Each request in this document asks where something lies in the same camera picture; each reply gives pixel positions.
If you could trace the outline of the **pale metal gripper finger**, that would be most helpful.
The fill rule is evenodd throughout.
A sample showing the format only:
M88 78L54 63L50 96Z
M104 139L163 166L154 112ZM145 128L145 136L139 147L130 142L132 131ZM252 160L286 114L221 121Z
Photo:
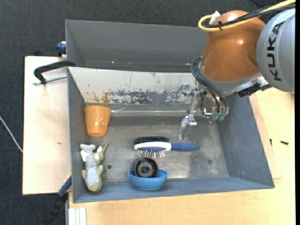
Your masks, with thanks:
M174 99L172 100L173 104L183 104L186 103L190 97L194 95L194 88L190 86L189 83L183 83L177 90Z
M196 126L197 126L197 121L193 116L189 116L189 115L185 116L180 123L178 139L183 140L184 134L187 131L187 129Z

